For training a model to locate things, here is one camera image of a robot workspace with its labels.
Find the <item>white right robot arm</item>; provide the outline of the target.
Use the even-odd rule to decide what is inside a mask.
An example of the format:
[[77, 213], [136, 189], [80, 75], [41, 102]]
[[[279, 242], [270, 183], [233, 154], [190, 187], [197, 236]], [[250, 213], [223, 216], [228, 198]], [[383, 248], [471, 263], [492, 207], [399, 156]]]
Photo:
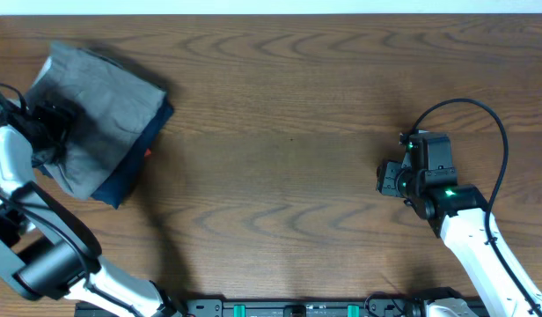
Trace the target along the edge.
[[542, 316], [542, 292], [503, 238], [488, 202], [452, 168], [414, 170], [386, 160], [377, 191], [402, 198], [456, 256], [491, 316]]

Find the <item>grey shorts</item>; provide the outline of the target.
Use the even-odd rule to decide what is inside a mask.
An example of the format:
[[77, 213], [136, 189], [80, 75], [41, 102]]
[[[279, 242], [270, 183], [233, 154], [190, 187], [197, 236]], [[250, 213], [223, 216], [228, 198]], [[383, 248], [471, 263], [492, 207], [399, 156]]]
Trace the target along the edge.
[[77, 111], [65, 152], [40, 166], [63, 191], [118, 208], [173, 114], [166, 92], [117, 62], [55, 42], [26, 94]]

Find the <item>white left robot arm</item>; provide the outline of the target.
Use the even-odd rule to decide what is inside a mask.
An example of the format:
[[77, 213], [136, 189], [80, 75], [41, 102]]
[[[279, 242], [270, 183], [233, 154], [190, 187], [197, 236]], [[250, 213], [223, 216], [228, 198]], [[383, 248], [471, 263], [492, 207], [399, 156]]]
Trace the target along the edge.
[[77, 300], [115, 316], [184, 314], [155, 283], [108, 261], [91, 230], [38, 186], [34, 153], [57, 150], [65, 124], [0, 100], [0, 277], [29, 300]]

